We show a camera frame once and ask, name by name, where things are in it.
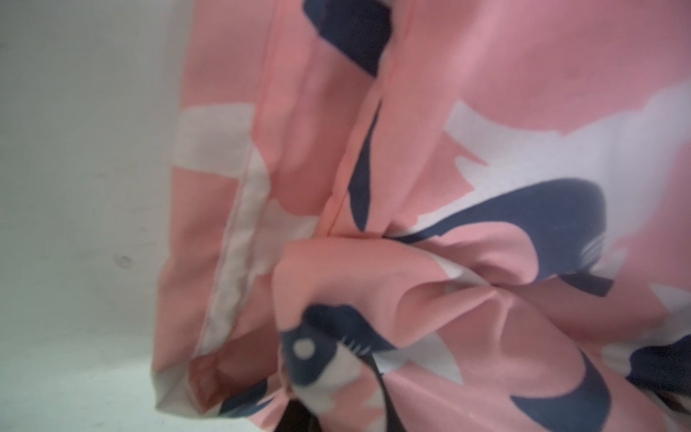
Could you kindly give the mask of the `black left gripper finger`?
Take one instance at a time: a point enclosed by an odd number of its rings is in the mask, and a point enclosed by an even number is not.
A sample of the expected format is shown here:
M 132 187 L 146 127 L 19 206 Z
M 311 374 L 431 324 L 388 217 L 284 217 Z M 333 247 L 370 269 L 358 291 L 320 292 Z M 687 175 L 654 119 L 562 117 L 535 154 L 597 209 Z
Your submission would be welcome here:
M 289 401 L 275 432 L 321 432 L 318 418 L 301 401 Z

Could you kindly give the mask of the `pink shark print garment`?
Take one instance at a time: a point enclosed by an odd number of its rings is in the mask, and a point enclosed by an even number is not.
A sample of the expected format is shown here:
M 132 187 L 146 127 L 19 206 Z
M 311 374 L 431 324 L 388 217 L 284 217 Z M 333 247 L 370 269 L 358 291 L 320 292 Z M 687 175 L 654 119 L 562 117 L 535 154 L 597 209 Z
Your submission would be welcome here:
M 159 411 L 690 428 L 687 1 L 197 1 Z

